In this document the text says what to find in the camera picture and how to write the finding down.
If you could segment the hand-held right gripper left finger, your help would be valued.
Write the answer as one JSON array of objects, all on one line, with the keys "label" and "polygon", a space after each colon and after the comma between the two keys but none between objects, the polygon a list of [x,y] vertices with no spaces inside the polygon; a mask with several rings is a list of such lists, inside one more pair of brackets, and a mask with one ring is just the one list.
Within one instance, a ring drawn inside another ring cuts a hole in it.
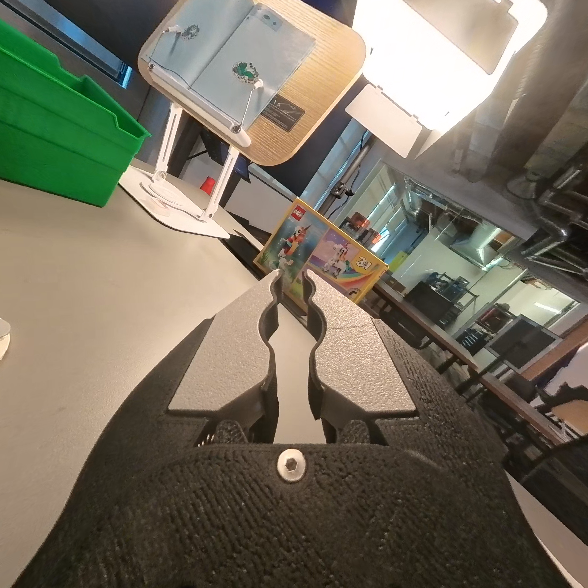
[{"label": "hand-held right gripper left finger", "polygon": [[212,319],[168,410],[237,421],[250,437],[274,437],[279,417],[275,352],[282,271],[273,270]]}]

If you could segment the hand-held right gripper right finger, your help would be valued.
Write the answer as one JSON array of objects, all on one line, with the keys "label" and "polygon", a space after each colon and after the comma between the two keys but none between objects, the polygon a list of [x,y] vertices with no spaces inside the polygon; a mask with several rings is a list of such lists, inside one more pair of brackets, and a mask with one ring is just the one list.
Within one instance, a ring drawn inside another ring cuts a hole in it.
[{"label": "hand-held right gripper right finger", "polygon": [[411,419],[415,403],[375,320],[314,270],[306,270],[308,401],[326,442],[363,423],[369,442],[383,442],[379,420]]}]

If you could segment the green plastic bin stack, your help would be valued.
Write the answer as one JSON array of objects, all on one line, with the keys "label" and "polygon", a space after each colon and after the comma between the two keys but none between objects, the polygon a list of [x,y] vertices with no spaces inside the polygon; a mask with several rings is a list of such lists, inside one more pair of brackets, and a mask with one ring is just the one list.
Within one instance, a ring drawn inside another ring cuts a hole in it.
[{"label": "green plastic bin stack", "polygon": [[1,21],[1,179],[103,208],[151,134]]}]

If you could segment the light blue instruction booklet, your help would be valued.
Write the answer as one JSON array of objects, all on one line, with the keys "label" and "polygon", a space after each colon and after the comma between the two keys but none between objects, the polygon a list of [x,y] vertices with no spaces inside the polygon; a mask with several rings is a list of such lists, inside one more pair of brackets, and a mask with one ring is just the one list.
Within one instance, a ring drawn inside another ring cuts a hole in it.
[{"label": "light blue instruction booklet", "polygon": [[244,148],[248,128],[316,44],[254,1],[187,1],[163,25],[139,59],[181,106],[202,111]]}]

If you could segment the yellow lego box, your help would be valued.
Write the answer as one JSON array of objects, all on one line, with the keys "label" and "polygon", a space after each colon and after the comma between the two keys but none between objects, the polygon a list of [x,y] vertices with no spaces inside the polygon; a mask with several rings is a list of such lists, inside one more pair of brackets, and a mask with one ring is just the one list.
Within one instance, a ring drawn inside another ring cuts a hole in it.
[{"label": "yellow lego box", "polygon": [[312,270],[354,303],[388,270],[388,265],[297,198],[254,259],[265,274],[283,272],[283,291],[301,310],[303,272]]}]

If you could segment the grey framed monitor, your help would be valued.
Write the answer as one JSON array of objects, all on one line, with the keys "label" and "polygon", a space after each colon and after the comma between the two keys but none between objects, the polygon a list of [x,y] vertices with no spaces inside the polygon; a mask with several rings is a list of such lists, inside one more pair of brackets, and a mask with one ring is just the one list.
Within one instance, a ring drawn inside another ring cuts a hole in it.
[{"label": "grey framed monitor", "polygon": [[501,329],[484,349],[518,374],[555,349],[562,338],[524,315]]}]

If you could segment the wooden book stand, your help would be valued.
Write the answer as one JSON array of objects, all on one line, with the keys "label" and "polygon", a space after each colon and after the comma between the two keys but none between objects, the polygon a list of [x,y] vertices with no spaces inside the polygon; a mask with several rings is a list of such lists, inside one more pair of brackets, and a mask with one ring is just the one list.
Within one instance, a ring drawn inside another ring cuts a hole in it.
[{"label": "wooden book stand", "polygon": [[[164,21],[186,1],[176,1],[149,38],[150,43],[163,29]],[[215,128],[202,111],[180,105],[179,98],[160,87],[138,56],[142,76],[171,105],[155,170],[148,173],[129,165],[119,186],[151,217],[175,231],[229,239],[231,235],[214,220],[221,197],[239,156],[259,166],[275,166],[290,159],[306,142],[326,115],[359,77],[366,58],[361,36],[346,25],[328,17],[302,1],[261,1],[313,36],[315,47],[296,72],[278,91],[270,104],[248,128],[248,147],[235,137]],[[228,144],[228,154],[208,203],[200,208],[166,179],[175,136],[183,113],[209,129]]]}]

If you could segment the bright studio light panel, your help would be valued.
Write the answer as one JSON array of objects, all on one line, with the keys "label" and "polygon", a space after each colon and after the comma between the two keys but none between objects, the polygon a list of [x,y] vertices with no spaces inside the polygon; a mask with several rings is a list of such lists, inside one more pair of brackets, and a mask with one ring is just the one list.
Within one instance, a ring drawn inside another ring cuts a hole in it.
[{"label": "bright studio light panel", "polygon": [[547,17],[541,1],[357,1],[367,84],[345,111],[415,159],[489,98]]}]

